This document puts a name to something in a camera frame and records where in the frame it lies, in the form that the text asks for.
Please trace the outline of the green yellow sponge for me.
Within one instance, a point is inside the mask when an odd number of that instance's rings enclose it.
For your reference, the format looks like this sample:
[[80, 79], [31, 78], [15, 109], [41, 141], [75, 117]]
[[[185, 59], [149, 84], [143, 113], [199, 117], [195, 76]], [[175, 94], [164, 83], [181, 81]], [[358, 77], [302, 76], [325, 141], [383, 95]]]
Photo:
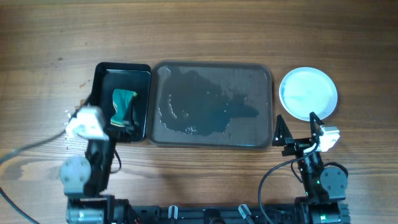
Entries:
[[132, 108], [136, 97], [137, 93], [135, 91], [122, 89], [113, 91], [115, 114], [110, 119], [112, 125], [126, 127], [134, 124]]

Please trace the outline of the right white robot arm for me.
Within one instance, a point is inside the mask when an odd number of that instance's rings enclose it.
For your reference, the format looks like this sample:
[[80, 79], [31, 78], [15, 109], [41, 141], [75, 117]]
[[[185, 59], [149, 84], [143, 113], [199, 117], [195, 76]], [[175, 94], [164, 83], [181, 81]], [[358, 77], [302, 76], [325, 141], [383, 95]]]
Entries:
[[295, 156], [299, 177], [306, 196], [295, 199], [294, 207], [299, 223], [350, 223], [346, 199], [348, 170], [337, 162], [324, 163], [321, 153], [331, 149], [340, 138], [336, 126], [327, 126], [314, 113], [310, 113], [309, 138], [292, 137], [283, 117], [278, 115], [273, 146], [282, 146], [283, 156]]

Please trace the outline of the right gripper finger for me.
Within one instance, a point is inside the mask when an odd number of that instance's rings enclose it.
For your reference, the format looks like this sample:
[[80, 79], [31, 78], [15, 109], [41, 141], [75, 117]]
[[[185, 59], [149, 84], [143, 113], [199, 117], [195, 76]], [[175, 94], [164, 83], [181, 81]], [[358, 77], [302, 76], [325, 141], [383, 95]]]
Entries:
[[321, 126], [324, 125], [323, 121], [315, 114], [311, 112], [309, 114], [310, 118], [310, 130], [312, 136], [317, 136], [320, 133]]
[[276, 117], [276, 127], [275, 127], [274, 138], [272, 140], [272, 146], [286, 146], [292, 143], [293, 143], [293, 137], [282, 115], [279, 114]]

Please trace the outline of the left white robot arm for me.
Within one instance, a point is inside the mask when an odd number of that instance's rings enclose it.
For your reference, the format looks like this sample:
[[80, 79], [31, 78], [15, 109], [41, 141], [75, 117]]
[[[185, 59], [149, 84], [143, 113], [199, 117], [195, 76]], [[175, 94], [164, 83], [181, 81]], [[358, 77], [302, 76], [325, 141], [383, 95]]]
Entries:
[[100, 125], [69, 123], [66, 133], [88, 140], [84, 156], [67, 159], [60, 168], [60, 180], [68, 198], [67, 223], [133, 223], [141, 219], [127, 199], [103, 195], [107, 189], [116, 141]]

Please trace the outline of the pale blue plate top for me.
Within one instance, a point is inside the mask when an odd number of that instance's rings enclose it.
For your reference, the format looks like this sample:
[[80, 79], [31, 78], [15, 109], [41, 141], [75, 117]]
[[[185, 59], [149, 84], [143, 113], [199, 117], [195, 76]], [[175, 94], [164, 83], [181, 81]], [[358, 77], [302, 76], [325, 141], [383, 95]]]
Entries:
[[311, 112], [325, 119], [337, 107], [338, 90], [325, 72], [313, 67], [299, 67], [282, 79], [279, 100], [284, 109], [299, 120], [309, 121]]

